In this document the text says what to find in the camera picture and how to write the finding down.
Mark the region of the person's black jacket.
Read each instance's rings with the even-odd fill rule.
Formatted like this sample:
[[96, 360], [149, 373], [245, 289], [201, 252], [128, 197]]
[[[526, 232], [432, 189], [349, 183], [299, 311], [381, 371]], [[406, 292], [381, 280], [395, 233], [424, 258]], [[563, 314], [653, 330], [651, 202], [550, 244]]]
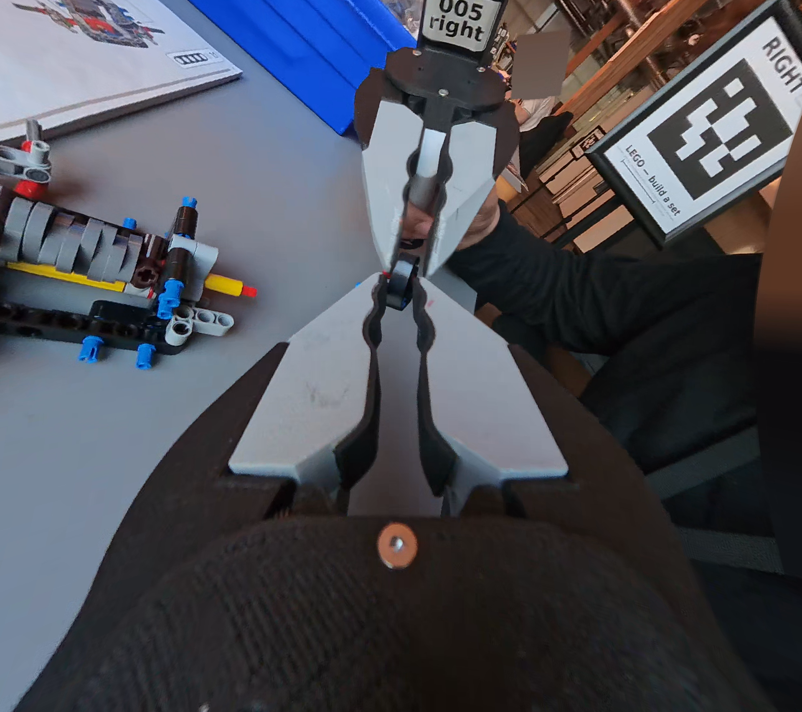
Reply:
[[[749, 354], [676, 357], [635, 346], [605, 357], [581, 400], [647, 475], [756, 421], [753, 344]], [[665, 507], [681, 527], [774, 533], [757, 459]], [[699, 561], [694, 567], [719, 624], [777, 709], [800, 710], [800, 579]]]

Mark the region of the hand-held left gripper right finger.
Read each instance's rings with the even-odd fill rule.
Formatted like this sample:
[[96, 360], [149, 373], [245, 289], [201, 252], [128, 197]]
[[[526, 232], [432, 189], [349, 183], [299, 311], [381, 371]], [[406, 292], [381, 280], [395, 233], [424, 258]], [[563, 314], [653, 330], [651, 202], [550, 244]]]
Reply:
[[569, 468], [502, 337], [424, 278], [413, 282], [419, 459], [434, 497], [563, 479]]

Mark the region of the lego chassis assembly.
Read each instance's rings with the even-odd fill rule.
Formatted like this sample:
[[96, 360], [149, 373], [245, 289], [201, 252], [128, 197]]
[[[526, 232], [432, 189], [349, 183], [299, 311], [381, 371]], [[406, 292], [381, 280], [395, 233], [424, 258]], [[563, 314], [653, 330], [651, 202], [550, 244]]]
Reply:
[[77, 359], [97, 363], [105, 350], [130, 351], [137, 370], [180, 354], [195, 335], [225, 336], [231, 314], [210, 309], [205, 294], [257, 297], [257, 289], [214, 272], [219, 250], [196, 237], [197, 200], [184, 197], [163, 235], [135, 219], [120, 225], [48, 201], [51, 148], [35, 118], [22, 143], [1, 146], [1, 266], [72, 286], [98, 289], [88, 312], [2, 299], [2, 335], [79, 346]]

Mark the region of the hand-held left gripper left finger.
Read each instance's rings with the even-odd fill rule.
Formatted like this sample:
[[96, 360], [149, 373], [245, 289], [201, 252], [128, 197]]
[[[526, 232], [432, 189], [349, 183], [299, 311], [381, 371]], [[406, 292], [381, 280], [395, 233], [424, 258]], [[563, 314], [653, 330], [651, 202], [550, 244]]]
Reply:
[[290, 338], [229, 458], [233, 474], [356, 486], [378, 450], [383, 314], [376, 273]]

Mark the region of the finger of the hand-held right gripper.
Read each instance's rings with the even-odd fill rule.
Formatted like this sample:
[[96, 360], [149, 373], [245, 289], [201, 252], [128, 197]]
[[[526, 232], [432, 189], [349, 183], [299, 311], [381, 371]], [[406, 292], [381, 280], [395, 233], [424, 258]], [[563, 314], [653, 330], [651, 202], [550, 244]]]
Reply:
[[495, 149], [496, 127], [473, 120], [451, 129], [447, 142], [451, 171], [436, 193], [436, 214], [426, 240], [426, 278], [456, 251], [493, 188]]
[[411, 180], [408, 162], [420, 145], [423, 129], [423, 120], [408, 107], [381, 99], [369, 144], [363, 151], [371, 233], [386, 275], [398, 259]]

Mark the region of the person's right hand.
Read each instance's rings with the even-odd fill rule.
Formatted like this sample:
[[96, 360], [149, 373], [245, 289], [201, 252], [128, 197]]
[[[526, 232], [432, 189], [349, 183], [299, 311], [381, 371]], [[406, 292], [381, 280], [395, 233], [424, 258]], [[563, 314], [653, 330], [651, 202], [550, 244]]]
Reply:
[[[500, 205], [496, 191], [493, 189], [480, 207], [471, 225], [468, 226], [456, 250], [464, 250], [475, 246], [487, 237], [498, 225]], [[434, 218], [413, 204], [407, 205], [406, 216], [402, 227], [401, 240], [405, 242], [426, 241]]]

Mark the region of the person's right forearm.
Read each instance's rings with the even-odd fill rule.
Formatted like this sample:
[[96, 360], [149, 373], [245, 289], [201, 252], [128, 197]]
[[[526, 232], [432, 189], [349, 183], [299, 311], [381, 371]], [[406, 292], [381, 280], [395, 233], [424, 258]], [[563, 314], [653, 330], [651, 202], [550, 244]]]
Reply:
[[761, 253], [690, 259], [575, 254], [534, 236], [503, 205], [448, 267], [503, 314], [578, 353], [750, 353]]

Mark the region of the black triangular lego piece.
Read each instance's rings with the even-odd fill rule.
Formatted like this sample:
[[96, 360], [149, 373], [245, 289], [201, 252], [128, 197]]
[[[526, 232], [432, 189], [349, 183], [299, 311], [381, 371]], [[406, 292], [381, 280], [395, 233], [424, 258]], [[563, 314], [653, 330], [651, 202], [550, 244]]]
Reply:
[[414, 283], [419, 271], [418, 256], [401, 253], [386, 276], [386, 307], [398, 311], [404, 310], [410, 303], [414, 293]]

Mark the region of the framed marker sign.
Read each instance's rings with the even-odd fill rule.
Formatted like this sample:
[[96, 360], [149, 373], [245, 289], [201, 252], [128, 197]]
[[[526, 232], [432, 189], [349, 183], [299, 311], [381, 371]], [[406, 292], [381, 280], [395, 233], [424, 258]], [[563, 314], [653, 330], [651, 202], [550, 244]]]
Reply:
[[662, 246], [780, 176], [800, 112], [800, 8], [766, 0], [587, 156]]

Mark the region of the lego instruction booklet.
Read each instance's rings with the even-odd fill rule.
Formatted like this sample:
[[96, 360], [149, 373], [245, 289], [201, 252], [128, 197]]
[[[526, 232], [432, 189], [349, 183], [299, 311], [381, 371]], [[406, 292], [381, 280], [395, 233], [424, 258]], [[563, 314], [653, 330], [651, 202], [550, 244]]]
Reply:
[[160, 0], [1, 0], [2, 142], [52, 134], [238, 80]]

